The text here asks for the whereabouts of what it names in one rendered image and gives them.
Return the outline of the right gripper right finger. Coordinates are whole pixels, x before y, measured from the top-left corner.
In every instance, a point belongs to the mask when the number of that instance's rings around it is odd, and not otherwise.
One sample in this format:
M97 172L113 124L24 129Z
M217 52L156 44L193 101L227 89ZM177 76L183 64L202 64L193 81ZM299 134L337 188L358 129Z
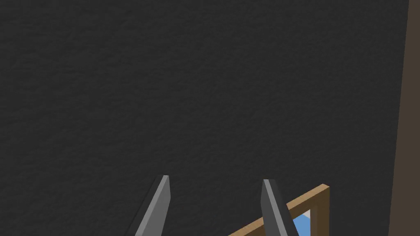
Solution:
M263 180L260 205L266 236L299 236L276 180Z

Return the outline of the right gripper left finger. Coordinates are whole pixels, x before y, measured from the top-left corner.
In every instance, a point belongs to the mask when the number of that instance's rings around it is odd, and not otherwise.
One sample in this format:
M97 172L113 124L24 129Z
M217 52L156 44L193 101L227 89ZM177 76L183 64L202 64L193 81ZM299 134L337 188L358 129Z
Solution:
M126 230L126 236L162 236L170 200L169 176L158 175Z

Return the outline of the wooden framed picture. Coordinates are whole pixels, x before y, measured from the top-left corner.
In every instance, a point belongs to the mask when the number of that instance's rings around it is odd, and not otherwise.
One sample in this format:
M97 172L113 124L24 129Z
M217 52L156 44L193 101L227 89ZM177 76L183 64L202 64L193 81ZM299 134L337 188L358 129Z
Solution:
M330 188L321 184L286 203L293 220L310 212L310 235L330 236ZM263 217L251 222L229 236L266 236Z

